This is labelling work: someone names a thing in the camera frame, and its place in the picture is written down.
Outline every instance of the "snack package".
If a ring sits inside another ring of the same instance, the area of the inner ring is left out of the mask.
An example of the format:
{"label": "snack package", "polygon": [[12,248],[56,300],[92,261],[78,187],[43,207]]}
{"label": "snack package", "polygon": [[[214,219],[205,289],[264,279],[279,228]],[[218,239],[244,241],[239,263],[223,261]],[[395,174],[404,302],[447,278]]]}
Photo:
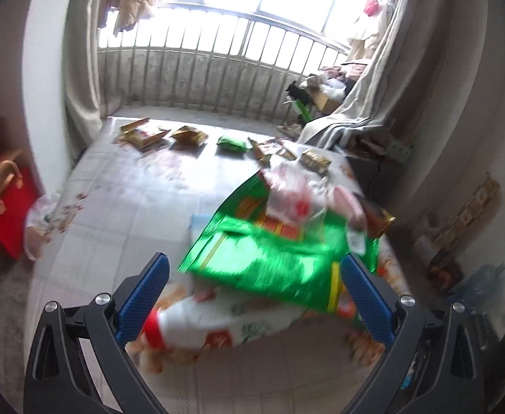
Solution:
{"label": "snack package", "polygon": [[182,126],[172,134],[172,138],[182,145],[198,148],[206,141],[208,135],[195,127]]}
{"label": "snack package", "polygon": [[297,158],[297,156],[283,146],[280,138],[271,138],[270,140],[259,143],[249,137],[249,142],[252,145],[252,154],[254,158],[264,163],[269,163],[271,156],[274,154],[287,160],[296,160]]}
{"label": "snack package", "polygon": [[[340,261],[350,251],[347,221],[327,210],[315,227],[267,216],[270,191],[260,173],[218,208],[179,270],[234,289],[334,313],[343,284]],[[316,229],[310,235],[310,229]],[[362,234],[367,269],[377,269],[378,240]]]}
{"label": "snack package", "polygon": [[329,169],[331,160],[315,152],[313,149],[307,149],[300,156],[299,163],[310,171],[324,175]]}
{"label": "snack package", "polygon": [[125,141],[137,149],[143,149],[164,138],[170,132],[170,129],[163,129],[158,125],[157,121],[143,118],[142,120],[122,126],[120,131]]}
{"label": "snack package", "polygon": [[372,238],[380,238],[396,218],[380,205],[368,200],[362,195],[355,194],[366,214],[367,234]]}
{"label": "snack package", "polygon": [[246,142],[243,142],[237,138],[232,138],[228,135],[222,135],[220,138],[218,138],[216,144],[222,149],[237,153],[246,152],[248,149]]}
{"label": "snack package", "polygon": [[331,208],[339,215],[348,219],[348,225],[355,230],[368,231],[366,213],[356,196],[341,185],[334,187]]}
{"label": "snack package", "polygon": [[141,340],[155,350],[234,347],[288,328],[306,309],[226,287],[153,309]]}

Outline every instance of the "floor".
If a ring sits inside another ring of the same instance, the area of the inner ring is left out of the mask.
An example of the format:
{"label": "floor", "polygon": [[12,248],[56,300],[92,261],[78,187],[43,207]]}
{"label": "floor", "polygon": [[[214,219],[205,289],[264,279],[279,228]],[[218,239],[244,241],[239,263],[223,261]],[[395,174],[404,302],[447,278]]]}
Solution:
{"label": "floor", "polygon": [[222,112],[214,113],[208,110],[181,109],[166,106],[122,106],[114,116],[130,118],[149,117],[155,120],[182,121],[208,126],[218,126],[239,131],[255,132],[257,134],[281,136],[275,124],[254,118],[242,118]]}
{"label": "floor", "polygon": [[[239,118],[227,114],[208,111],[151,106],[124,106],[116,114],[124,117],[151,117],[171,121],[198,123],[257,132],[264,135],[279,135],[275,125],[250,118]],[[397,237],[392,237],[393,244]],[[408,253],[403,244],[398,244],[397,256],[404,267],[410,287],[416,290],[414,296],[425,298],[428,306],[438,305],[433,292],[427,287],[421,268]],[[17,410],[22,412],[24,384],[24,338],[26,302],[32,264],[24,260],[6,266],[0,271],[0,391]]]}
{"label": "floor", "polygon": [[24,324],[32,275],[24,260],[0,270],[0,392],[22,412],[24,389]]}

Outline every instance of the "metal screw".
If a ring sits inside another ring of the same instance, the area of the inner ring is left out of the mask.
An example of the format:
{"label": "metal screw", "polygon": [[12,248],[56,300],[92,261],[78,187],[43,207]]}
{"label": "metal screw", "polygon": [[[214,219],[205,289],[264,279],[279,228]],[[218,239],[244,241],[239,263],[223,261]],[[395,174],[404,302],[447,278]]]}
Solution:
{"label": "metal screw", "polygon": [[404,306],[414,306],[415,305],[415,299],[411,296],[402,296],[400,298],[400,303]]}
{"label": "metal screw", "polygon": [[53,313],[58,308],[57,302],[47,302],[45,304],[45,311]]}
{"label": "metal screw", "polygon": [[101,293],[95,298],[97,305],[106,305],[110,302],[110,296],[107,293]]}
{"label": "metal screw", "polygon": [[463,306],[463,304],[460,304],[459,302],[454,302],[452,304],[452,308],[454,309],[454,311],[457,311],[458,313],[463,313],[465,311],[465,307]]}

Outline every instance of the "metal railing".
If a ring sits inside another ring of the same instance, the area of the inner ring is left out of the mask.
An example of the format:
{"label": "metal railing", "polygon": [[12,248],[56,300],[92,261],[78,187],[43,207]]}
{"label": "metal railing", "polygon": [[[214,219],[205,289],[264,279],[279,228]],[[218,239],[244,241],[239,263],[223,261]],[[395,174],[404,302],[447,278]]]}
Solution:
{"label": "metal railing", "polygon": [[108,40],[101,37],[98,48],[105,101],[122,96],[123,104],[206,108],[276,122],[290,109],[282,102],[291,81],[348,54],[344,45],[268,16],[188,2],[160,8],[158,17],[118,37],[105,29]]}

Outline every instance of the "bag handle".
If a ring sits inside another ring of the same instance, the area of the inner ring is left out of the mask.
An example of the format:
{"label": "bag handle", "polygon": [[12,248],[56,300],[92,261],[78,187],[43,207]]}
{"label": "bag handle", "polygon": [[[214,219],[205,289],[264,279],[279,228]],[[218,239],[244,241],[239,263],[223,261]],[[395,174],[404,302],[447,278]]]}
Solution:
{"label": "bag handle", "polygon": [[[22,186],[24,185],[24,182],[22,181],[22,174],[20,172],[20,169],[18,167],[18,165],[13,162],[12,160],[3,160],[3,161],[0,161],[0,168],[3,168],[4,165],[11,165],[14,169],[14,174],[16,175],[17,177],[17,180],[16,180],[16,186],[18,189],[22,188]],[[2,215],[3,213],[5,213],[5,211],[7,210],[7,207],[5,206],[5,203],[3,202],[3,200],[1,199],[1,192],[2,190],[10,184],[10,182],[13,180],[13,175],[12,174],[9,174],[7,176],[7,178],[3,181],[3,183],[0,185],[0,215]]]}

